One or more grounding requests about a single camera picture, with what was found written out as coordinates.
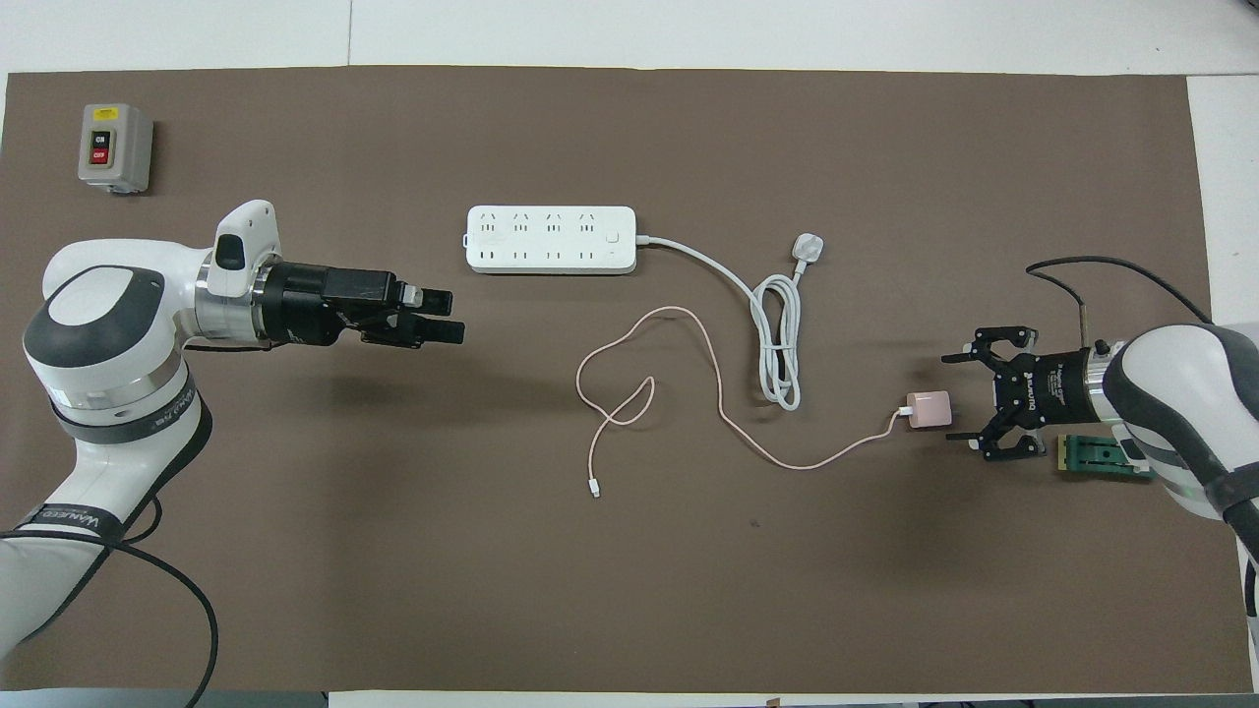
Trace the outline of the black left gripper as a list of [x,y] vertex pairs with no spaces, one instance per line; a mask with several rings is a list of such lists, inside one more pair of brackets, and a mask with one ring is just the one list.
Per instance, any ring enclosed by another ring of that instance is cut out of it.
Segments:
[[[463,344],[465,323],[431,319],[449,317],[452,306],[452,292],[402,285],[389,270],[301,262],[271,267],[258,300],[266,339],[316,346],[332,345],[347,328],[360,331],[363,341],[392,348]],[[399,307],[419,315],[395,315]]]

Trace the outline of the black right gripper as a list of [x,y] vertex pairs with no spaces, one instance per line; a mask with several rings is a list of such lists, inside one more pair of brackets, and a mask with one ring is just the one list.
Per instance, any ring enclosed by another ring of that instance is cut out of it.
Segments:
[[[1041,430],[1046,425],[1089,423],[1090,394],[1087,389],[1088,351],[1034,355],[1037,328],[976,328],[972,341],[962,351],[940,357],[943,364],[977,360],[995,368],[995,414],[978,432],[949,432],[949,441],[963,441],[987,462],[1027,460],[1047,456],[1042,438],[1024,432],[1010,446],[1001,438],[1017,430]],[[1019,350],[1003,358],[992,350],[998,341],[1010,341]]]

